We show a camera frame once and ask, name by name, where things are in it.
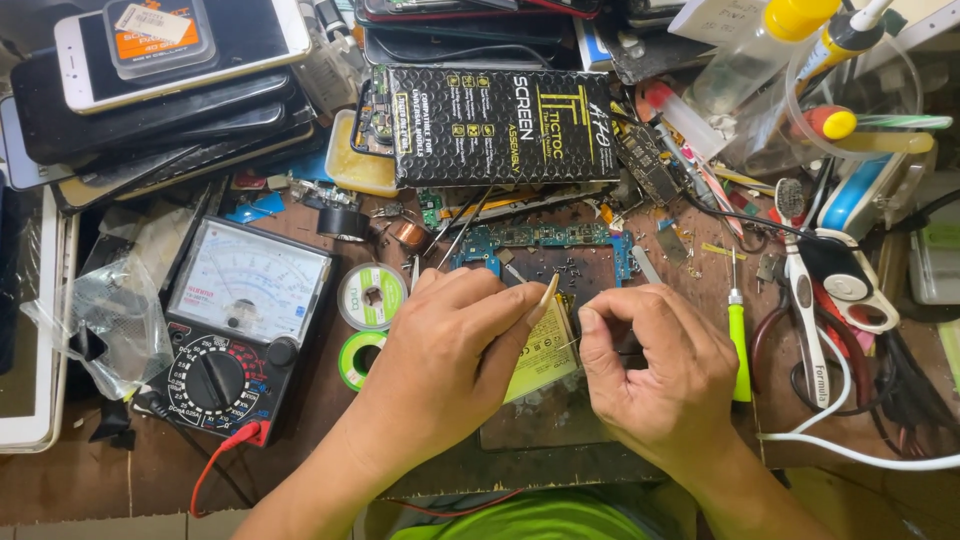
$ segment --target copper wire coil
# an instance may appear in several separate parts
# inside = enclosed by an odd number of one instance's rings
[[[428,233],[426,229],[406,220],[401,221],[396,231],[391,232],[390,236],[396,238],[396,241],[403,247],[416,254],[419,254],[423,250],[427,241],[430,239],[430,233]]]

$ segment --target yellow cap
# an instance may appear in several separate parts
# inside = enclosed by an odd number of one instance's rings
[[[784,41],[801,41],[823,26],[840,0],[771,0],[763,11],[767,30]]]
[[[824,121],[824,136],[833,140],[840,140],[853,133],[856,129],[856,115],[848,110],[840,110],[831,114]]]

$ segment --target blue circuit board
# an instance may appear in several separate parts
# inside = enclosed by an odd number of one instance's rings
[[[583,225],[480,225],[470,229],[464,237],[460,252],[450,260],[450,268],[456,269],[465,262],[483,260],[487,268],[500,276],[500,259],[494,251],[500,248],[526,246],[612,246],[613,274],[616,286],[631,278],[636,266],[630,250],[634,239],[629,231],[613,233],[603,223]]]

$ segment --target yellow container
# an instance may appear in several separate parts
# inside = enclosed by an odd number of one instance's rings
[[[326,151],[326,175],[343,189],[380,197],[396,197],[394,159],[380,158],[355,152],[350,146],[353,131],[354,110],[337,112],[333,132]]]

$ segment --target black box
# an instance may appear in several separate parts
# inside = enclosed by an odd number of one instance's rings
[[[397,187],[620,178],[606,74],[389,66]]]

